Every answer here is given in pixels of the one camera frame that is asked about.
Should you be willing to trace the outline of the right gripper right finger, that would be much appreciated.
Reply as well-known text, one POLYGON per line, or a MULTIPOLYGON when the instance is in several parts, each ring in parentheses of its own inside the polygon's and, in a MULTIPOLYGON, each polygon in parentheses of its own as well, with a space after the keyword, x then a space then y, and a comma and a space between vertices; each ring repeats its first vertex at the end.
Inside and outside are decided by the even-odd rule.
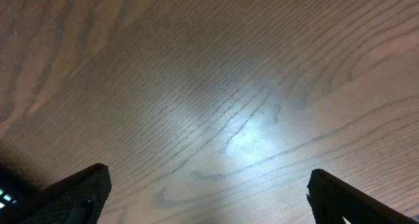
POLYGON ((322 169, 312 170, 307 200, 316 224, 418 224, 322 169))

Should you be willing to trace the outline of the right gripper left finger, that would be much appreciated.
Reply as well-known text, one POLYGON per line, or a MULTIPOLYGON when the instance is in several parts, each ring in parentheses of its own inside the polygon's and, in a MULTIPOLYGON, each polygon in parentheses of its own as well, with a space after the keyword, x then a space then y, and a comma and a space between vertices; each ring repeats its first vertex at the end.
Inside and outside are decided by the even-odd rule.
POLYGON ((104 164, 93 164, 45 189, 1 166, 2 223, 96 224, 111 192, 104 164))

